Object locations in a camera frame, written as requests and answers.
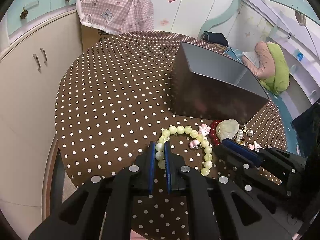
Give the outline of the teal bed sheet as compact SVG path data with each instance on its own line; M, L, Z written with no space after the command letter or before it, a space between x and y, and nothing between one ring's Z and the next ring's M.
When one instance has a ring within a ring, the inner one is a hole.
M293 118L287 106L280 96L269 91L267 95L269 102L244 125L253 130L253 140L261 147L270 145L301 155L297 135L291 125Z

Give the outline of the pink and green pillow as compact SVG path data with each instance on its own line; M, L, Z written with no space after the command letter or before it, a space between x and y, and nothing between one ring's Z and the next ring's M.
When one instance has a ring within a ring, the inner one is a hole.
M254 51L243 52L242 62L261 85L273 94L279 95L288 89L290 71L278 44L260 41Z

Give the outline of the small charm cluster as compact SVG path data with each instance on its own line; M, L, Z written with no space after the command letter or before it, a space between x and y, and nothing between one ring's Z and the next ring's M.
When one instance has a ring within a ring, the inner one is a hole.
M233 141L239 145L246 146L250 150L256 148L262 148L255 140L253 140L254 132L246 125L240 126L236 135L233 137Z

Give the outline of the brown polka dot tablecloth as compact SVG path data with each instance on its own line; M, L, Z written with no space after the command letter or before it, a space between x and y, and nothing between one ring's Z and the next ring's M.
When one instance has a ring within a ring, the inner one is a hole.
M140 31L111 36L71 64L56 98L55 129L74 186L116 175L171 125L212 123L171 112L170 74L181 41L231 53L185 35ZM135 198L131 228L146 239L189 239L185 198L167 194L165 171L155 166L153 192Z

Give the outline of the dark metal storage box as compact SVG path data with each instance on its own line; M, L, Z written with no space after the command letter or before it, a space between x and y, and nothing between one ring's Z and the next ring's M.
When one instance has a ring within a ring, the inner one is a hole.
M270 101L245 65L188 42L178 48L170 88L174 114L208 120L244 124Z

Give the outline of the teal drawer unit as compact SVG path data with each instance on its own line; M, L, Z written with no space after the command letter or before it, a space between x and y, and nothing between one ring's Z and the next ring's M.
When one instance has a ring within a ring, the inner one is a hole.
M14 0L7 10L8 34L46 13L75 3L76 0Z

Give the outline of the pink checkered cloth cover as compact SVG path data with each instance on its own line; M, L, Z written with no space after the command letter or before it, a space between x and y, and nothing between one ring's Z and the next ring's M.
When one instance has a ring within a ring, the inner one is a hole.
M82 25L107 34L154 28L151 0L76 0L76 10Z

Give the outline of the folded dark clothes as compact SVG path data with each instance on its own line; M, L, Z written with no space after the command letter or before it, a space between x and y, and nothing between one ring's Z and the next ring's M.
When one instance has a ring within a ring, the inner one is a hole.
M216 43L225 47L229 46L228 41L222 33L212 33L210 31L204 31L201 35L201 39L208 43Z

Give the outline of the pale jade pendant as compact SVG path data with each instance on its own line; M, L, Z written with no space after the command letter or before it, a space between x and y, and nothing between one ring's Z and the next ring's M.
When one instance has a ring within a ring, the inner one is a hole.
M239 123L234 119L223 120L216 129L216 136L222 142L225 139L232 139L239 130Z

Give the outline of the pink kitty charm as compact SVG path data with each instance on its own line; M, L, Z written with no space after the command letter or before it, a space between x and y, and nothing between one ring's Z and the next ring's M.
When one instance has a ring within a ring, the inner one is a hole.
M206 137L210 133L211 127L206 124L201 124L198 128L198 133Z

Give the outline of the cardboard box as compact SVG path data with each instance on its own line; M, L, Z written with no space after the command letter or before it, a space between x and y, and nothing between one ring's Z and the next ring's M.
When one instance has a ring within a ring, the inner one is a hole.
M82 49L83 51L86 51L88 48L91 48L91 46L111 36L112 34L108 34L102 30L86 27L82 25L81 26Z

